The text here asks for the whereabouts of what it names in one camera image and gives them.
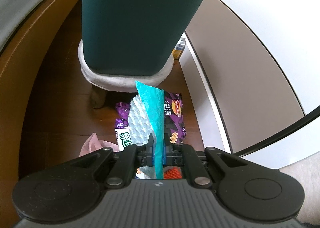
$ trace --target white seat cushion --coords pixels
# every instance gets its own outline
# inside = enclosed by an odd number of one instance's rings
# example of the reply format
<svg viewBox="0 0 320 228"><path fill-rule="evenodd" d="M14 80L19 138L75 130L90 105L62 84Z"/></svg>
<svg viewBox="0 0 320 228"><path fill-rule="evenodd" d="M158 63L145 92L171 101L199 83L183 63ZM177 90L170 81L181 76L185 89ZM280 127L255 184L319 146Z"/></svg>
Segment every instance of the white seat cushion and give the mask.
<svg viewBox="0 0 320 228"><path fill-rule="evenodd" d="M93 72L84 61L82 39L78 47L78 57L83 76L91 84L109 91L137 92L135 81L148 86L158 86L170 74L173 67L173 56L170 55L164 67L152 76L105 75Z"/></svg>

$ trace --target teal plastic wrapper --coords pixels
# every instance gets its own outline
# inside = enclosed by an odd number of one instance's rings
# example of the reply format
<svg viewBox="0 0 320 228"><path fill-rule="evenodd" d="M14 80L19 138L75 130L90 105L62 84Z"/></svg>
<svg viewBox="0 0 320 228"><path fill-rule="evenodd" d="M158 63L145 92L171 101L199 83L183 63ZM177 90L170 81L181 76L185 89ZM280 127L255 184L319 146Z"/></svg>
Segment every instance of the teal plastic wrapper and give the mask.
<svg viewBox="0 0 320 228"><path fill-rule="evenodd" d="M156 136L156 178L163 179L164 91L136 81L136 87Z"/></svg>

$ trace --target beige panel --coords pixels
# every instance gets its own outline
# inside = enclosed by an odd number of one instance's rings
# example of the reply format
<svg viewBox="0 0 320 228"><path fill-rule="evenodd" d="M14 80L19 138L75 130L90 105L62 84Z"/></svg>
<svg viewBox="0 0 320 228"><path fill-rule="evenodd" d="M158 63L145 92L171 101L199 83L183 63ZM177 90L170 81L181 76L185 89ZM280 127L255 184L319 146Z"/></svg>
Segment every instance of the beige panel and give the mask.
<svg viewBox="0 0 320 228"><path fill-rule="evenodd" d="M186 32L217 98L234 152L303 117L273 58L221 1L204 0Z"/></svg>
<svg viewBox="0 0 320 228"><path fill-rule="evenodd" d="M44 0L0 56L0 227L17 222L12 188L18 180L23 119L42 60L78 0Z"/></svg>
<svg viewBox="0 0 320 228"><path fill-rule="evenodd" d="M298 220L320 224L320 152L280 169L298 180L303 186L305 200Z"/></svg>

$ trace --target lay's logo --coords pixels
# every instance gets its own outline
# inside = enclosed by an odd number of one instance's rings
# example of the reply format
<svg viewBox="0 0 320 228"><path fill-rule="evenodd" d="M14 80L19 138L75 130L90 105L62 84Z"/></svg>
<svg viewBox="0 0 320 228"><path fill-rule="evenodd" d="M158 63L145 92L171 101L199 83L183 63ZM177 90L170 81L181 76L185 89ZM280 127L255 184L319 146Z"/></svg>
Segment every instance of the lay's logo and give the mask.
<svg viewBox="0 0 320 228"><path fill-rule="evenodd" d="M177 117L181 117L181 106L178 100L172 100L171 104L172 110Z"/></svg>

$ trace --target bubble wrap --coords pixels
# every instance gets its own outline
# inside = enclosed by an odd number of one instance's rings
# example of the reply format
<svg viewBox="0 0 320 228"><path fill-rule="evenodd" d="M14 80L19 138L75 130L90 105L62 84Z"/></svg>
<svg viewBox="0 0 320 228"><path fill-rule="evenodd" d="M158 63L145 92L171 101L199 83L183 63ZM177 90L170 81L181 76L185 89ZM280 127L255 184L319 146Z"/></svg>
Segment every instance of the bubble wrap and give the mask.
<svg viewBox="0 0 320 228"><path fill-rule="evenodd" d="M135 96L131 100L128 123L132 143L148 143L150 133L153 134L155 139L151 123L140 96Z"/></svg>

